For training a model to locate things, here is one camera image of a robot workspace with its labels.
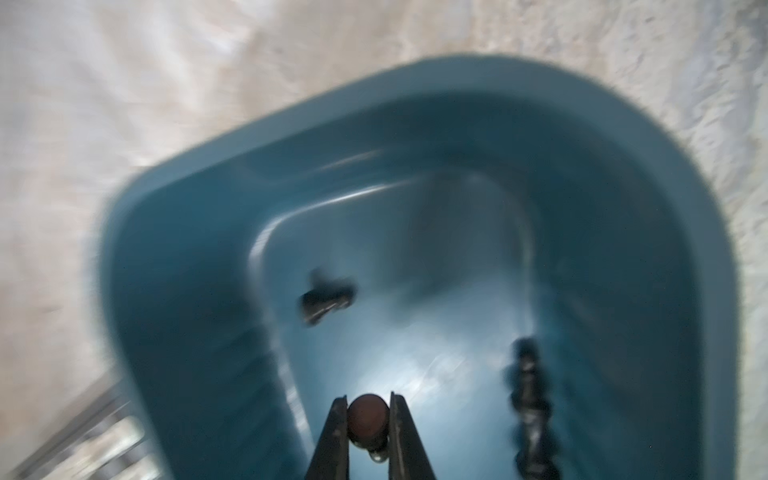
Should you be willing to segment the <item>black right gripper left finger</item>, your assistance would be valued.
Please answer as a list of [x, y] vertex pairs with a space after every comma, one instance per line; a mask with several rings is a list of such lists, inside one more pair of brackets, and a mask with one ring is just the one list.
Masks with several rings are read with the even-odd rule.
[[342, 396], [333, 400], [317, 441], [306, 480], [349, 480], [348, 403]]

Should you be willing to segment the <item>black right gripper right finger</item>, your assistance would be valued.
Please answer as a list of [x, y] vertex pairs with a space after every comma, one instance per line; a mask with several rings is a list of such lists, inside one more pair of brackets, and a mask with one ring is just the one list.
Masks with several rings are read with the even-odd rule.
[[388, 434], [389, 480], [436, 479], [408, 404], [395, 392], [390, 395]]

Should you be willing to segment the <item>black pawn red felt base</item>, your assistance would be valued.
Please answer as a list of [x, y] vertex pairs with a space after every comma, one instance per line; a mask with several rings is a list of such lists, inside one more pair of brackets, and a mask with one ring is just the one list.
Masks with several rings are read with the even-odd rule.
[[376, 394], [355, 398], [347, 408], [347, 433], [350, 442], [365, 450], [375, 463], [388, 460], [388, 404]]

